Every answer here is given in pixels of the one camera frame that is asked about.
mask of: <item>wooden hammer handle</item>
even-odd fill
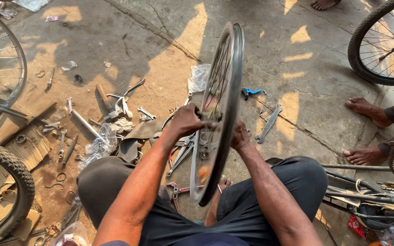
[[[114,110],[112,103],[110,103],[109,99],[107,98],[106,93],[104,92],[101,84],[96,84],[95,87],[97,88],[98,94],[100,94],[100,98],[103,101],[106,109],[109,111],[109,113],[112,112]]]

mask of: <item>person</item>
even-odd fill
[[[237,120],[231,146],[246,164],[250,179],[220,182],[206,216],[198,225],[170,204],[160,189],[168,154],[180,137],[204,126],[198,108],[180,107],[170,125],[136,165],[118,157],[90,163],[77,177],[83,206],[97,228],[93,246],[247,246],[322,245],[311,221],[325,195],[328,179],[308,157],[285,159],[272,168],[250,143]]]
[[[349,98],[346,106],[357,113],[368,116],[380,128],[394,123],[394,106],[381,109],[360,97]],[[344,150],[343,154],[354,165],[378,165],[387,160],[390,151],[390,146],[387,143],[390,141],[394,141],[394,137],[377,146]]]
[[[342,0],[314,0],[311,2],[311,6],[316,10],[327,10],[334,5],[337,5]]]

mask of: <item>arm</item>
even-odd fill
[[[178,109],[170,126],[127,178],[104,215],[92,246],[113,240],[121,240],[131,246],[139,244],[145,217],[158,195],[168,154],[180,137],[188,136],[205,125],[197,117],[197,111],[193,103]]]
[[[232,142],[249,170],[258,204],[281,245],[322,245],[313,224],[250,143],[246,126],[241,120],[236,122]]]

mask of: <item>hand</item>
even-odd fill
[[[232,148],[236,151],[241,149],[242,147],[250,144],[249,136],[247,134],[247,128],[244,122],[237,118],[235,121],[235,128],[233,129],[233,137],[232,137]]]
[[[201,121],[197,116],[198,111],[199,108],[194,103],[180,107],[171,120],[170,131],[177,134],[178,137],[185,137],[203,127],[216,126],[216,123]]]

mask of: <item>bare foot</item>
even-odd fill
[[[311,2],[311,6],[317,10],[327,10],[332,6],[340,3],[341,0],[314,0]]]
[[[357,113],[370,117],[373,120],[373,123],[380,128],[385,128],[393,124],[393,122],[391,122],[391,120],[386,116],[384,109],[376,107],[362,97],[349,98],[349,100],[346,101],[346,107]]]
[[[347,156],[346,160],[354,165],[374,166],[387,160],[378,146],[345,150],[343,154]]]
[[[222,178],[220,179],[220,183],[218,183],[218,185],[220,186],[220,189],[223,191],[224,188],[233,185],[233,181],[228,179],[225,175],[223,175]],[[212,200],[212,205],[209,208],[209,211],[207,212],[207,215],[206,215],[206,220],[204,223],[204,225],[206,227],[212,226],[217,222],[217,207],[218,207],[218,202],[220,201],[220,196],[221,196],[221,193],[217,189],[214,199]]]

